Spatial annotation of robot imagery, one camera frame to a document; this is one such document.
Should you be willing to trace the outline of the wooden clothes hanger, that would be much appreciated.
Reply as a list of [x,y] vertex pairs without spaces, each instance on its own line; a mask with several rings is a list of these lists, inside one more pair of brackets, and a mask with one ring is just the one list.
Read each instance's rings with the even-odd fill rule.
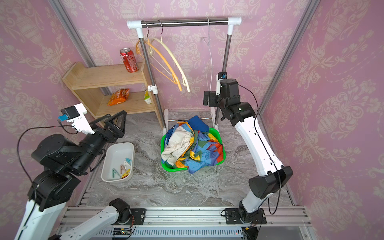
[[[176,59],[176,57],[174,56],[173,52],[170,50],[170,48],[164,43],[163,41],[163,38],[162,38],[162,34],[163,34],[163,23],[158,20],[158,22],[160,23],[161,25],[161,28],[162,28],[162,32],[161,32],[161,36],[160,36],[160,39],[158,38],[152,38],[152,39],[147,39],[147,44],[148,46],[150,47],[150,53],[149,53],[149,56],[151,56],[153,58],[153,60],[155,60],[156,63],[158,63],[158,65],[168,74],[166,75],[165,73],[163,73],[161,70],[159,70],[157,67],[155,67],[155,70],[157,70],[159,73],[161,73],[164,77],[166,77],[166,79],[168,79],[169,81],[171,81],[173,84],[177,85],[178,86],[178,89],[179,91],[181,92],[183,90],[182,86],[185,87],[185,89],[187,90],[187,92],[190,92],[190,86],[189,86],[189,82],[187,80],[187,76],[183,70],[183,68],[181,67],[180,63],[178,62],[178,60]],[[177,67],[180,75],[181,75],[181,79],[179,79],[178,75],[175,73],[175,70],[173,69],[173,67],[171,66],[171,64],[168,62],[168,60],[166,59],[166,57],[153,45],[153,42],[157,42],[159,43],[164,49],[165,51],[168,53],[168,55],[171,57],[171,59],[173,60],[175,66]],[[163,63],[165,64],[165,66],[163,66],[157,59],[155,59],[153,57],[154,54],[157,54],[161,60],[163,61]]]
[[[186,74],[184,73],[173,52],[163,42],[162,38],[145,38],[142,28],[135,28],[135,30],[139,37],[139,40],[135,46],[136,53],[142,57],[143,60],[148,60],[150,66],[154,67],[158,73],[176,85],[180,92],[183,90],[183,87],[185,87],[186,90],[189,90],[189,83]],[[157,49],[156,44],[159,44],[168,53],[175,67],[177,68],[176,71],[174,70],[173,65],[170,64],[167,58],[162,54],[162,52]]]

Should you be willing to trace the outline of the white clothespin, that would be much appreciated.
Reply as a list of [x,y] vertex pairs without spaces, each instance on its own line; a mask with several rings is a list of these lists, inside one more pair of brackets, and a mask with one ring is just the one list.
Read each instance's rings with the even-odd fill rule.
[[124,162],[124,167],[125,167],[126,171],[131,169],[131,165],[127,161]]

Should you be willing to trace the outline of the teal clothespin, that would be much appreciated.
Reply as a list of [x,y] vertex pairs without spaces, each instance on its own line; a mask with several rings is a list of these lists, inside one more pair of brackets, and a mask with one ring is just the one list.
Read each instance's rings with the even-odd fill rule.
[[132,165],[132,160],[129,159],[129,158],[126,158],[126,162],[127,162],[127,164],[129,164],[130,166]]

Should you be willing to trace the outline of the pink clothespin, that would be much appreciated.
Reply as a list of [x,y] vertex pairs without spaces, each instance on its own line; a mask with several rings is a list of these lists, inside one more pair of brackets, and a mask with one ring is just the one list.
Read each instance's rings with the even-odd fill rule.
[[124,166],[124,165],[121,165],[121,166],[120,166],[120,174],[121,174],[121,176],[122,176],[126,171],[127,171],[127,170],[126,170],[125,166]]

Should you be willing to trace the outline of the green clothespin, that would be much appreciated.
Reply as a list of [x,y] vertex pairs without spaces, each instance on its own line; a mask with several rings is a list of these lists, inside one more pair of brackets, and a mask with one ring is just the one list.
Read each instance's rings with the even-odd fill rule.
[[113,179],[121,179],[121,175],[116,169],[112,169],[112,176],[113,176]]

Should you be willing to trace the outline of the yellow clothespin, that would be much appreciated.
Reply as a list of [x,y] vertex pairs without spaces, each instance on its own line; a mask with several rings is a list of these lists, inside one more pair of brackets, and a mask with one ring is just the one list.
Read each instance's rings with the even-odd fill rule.
[[131,170],[127,170],[123,175],[122,179],[126,178],[130,174]]

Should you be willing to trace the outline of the blue red white jacket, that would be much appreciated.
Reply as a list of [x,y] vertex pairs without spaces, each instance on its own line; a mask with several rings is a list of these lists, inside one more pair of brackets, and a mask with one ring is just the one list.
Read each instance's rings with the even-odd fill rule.
[[198,116],[194,116],[189,120],[179,120],[176,123],[188,123],[193,130],[200,132],[209,132],[210,129]]

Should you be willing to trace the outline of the white wire clothes hanger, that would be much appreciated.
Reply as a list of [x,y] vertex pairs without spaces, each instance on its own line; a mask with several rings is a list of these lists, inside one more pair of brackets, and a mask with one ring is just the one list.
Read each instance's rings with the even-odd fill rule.
[[212,90],[212,82],[213,82],[213,57],[212,57],[212,51],[211,51],[211,41],[210,41],[210,19],[207,17],[207,23],[208,23],[208,36],[207,37],[202,37],[201,40],[206,44],[208,51],[209,51],[209,57],[210,57],[210,64],[211,64],[211,76],[210,80],[208,80],[208,72],[205,71],[206,75],[206,83],[208,90]]

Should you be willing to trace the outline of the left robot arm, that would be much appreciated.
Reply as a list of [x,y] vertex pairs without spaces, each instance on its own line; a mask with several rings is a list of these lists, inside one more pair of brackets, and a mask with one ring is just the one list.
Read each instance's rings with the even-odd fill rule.
[[79,177],[91,173],[91,164],[106,156],[105,145],[115,143],[126,132],[126,111],[105,115],[91,123],[74,106],[62,110],[62,118],[73,121],[85,138],[75,144],[61,134],[46,137],[32,153],[32,158],[45,170],[31,181],[23,220],[17,240],[88,240],[113,223],[126,223],[132,218],[130,206],[120,198],[113,200],[100,214],[73,231],[51,235],[55,223],[80,184]]

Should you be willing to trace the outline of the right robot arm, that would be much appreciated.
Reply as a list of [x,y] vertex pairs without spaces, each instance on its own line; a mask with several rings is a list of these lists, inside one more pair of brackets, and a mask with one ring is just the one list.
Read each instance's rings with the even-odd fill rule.
[[222,119],[229,120],[245,141],[255,162],[257,176],[249,179],[250,191],[239,203],[240,221],[245,224],[265,224],[262,204],[281,189],[293,176],[290,166],[278,159],[264,136],[253,107],[241,101],[239,84],[235,79],[217,80],[215,91],[205,91],[203,104],[217,107]]

